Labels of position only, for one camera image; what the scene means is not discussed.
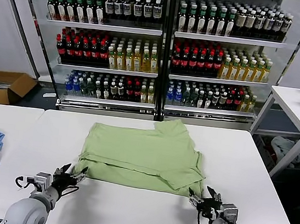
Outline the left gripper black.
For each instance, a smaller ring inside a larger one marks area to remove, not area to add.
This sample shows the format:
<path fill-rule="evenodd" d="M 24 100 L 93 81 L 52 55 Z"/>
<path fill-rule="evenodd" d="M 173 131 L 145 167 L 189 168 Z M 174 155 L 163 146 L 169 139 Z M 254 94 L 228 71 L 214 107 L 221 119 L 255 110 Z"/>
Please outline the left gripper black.
<path fill-rule="evenodd" d="M 66 189 L 69 186 L 75 186 L 77 181 L 81 182 L 86 178 L 88 167 L 85 167 L 80 172 L 74 173 L 73 176 L 66 173 L 70 166 L 72 166 L 71 163 L 65 164 L 61 168 L 56 168 L 51 186 L 54 188 Z"/>

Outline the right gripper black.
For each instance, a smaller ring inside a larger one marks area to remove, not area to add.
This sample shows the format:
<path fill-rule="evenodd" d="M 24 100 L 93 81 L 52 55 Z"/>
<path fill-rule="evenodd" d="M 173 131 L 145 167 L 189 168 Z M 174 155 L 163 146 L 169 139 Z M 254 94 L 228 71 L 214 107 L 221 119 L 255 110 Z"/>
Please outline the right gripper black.
<path fill-rule="evenodd" d="M 191 205 L 197 205 L 196 209 L 201 215 L 207 219 L 216 219 L 218 217 L 218 210 L 221 205 L 221 194 L 217 193 L 212 187 L 207 186 L 210 194 L 209 198 L 200 199 L 195 192 L 189 188 L 189 201 Z"/>

